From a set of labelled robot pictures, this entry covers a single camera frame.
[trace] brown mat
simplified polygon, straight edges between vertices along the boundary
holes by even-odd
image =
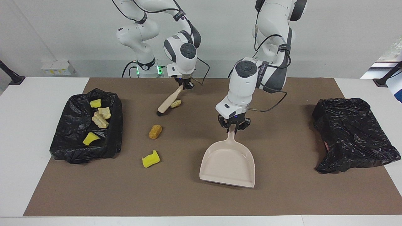
[[[199,180],[206,149],[226,138],[215,105],[226,95],[226,79],[181,93],[182,106],[158,117],[173,91],[170,79],[91,78],[84,90],[115,92],[122,99],[123,146],[114,159],[72,165],[50,160],[24,216],[235,216],[402,214],[402,198],[383,166],[321,175],[325,155],[312,126],[320,98],[343,97],[334,79],[289,78],[288,97],[269,113],[251,112],[251,126],[236,140],[252,152],[253,189]],[[281,94],[257,90],[252,107],[272,106]],[[153,124],[164,130],[148,138]],[[161,162],[142,166],[158,150]]]

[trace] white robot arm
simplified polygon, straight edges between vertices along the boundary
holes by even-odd
[[[201,36],[191,24],[176,0],[119,0],[120,11],[128,19],[134,20],[132,25],[124,26],[117,31],[119,41],[137,54],[140,77],[154,77],[159,73],[152,49],[144,41],[159,34],[157,24],[148,18],[147,13],[166,12],[173,16],[182,30],[164,41],[166,56],[173,61],[168,65],[168,75],[192,88],[189,82],[197,61],[196,48],[201,43]]]
[[[236,125],[235,132],[250,125],[250,119],[245,114],[249,110],[255,88],[269,93],[283,92],[286,96],[286,92],[281,89],[285,85],[287,67],[291,63],[293,33],[289,21],[300,19],[306,5],[307,0],[257,0],[258,14],[253,36],[259,46],[254,46],[255,58],[243,58],[235,64],[229,92],[216,105],[218,121],[227,131],[231,124]]]

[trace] white table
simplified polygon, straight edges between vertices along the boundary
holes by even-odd
[[[238,217],[23,217],[45,167],[59,117],[68,98],[83,92],[88,78],[26,78],[0,96],[0,225],[402,225],[393,216]],[[371,80],[336,79],[346,98],[362,98],[392,144],[402,151],[402,104]],[[386,165],[402,194],[402,161]]]

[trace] beige dustpan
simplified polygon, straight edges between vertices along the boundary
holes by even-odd
[[[200,179],[240,187],[254,187],[255,166],[250,150],[234,140],[234,126],[228,138],[212,144],[204,154]]]

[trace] trash bag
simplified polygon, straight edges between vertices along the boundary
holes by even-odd
[[[321,99],[313,118],[327,148],[316,168],[320,173],[381,166],[401,159],[370,105],[362,99]]]
[[[90,102],[101,99],[102,107],[109,107],[111,118],[106,129],[99,128],[93,121],[96,108]],[[82,143],[87,134],[92,132],[100,137],[90,146]],[[56,160],[65,160],[72,164],[89,162],[95,158],[112,158],[121,150],[123,136],[123,111],[117,94],[94,89],[88,94],[74,95],[64,107],[50,153]]]

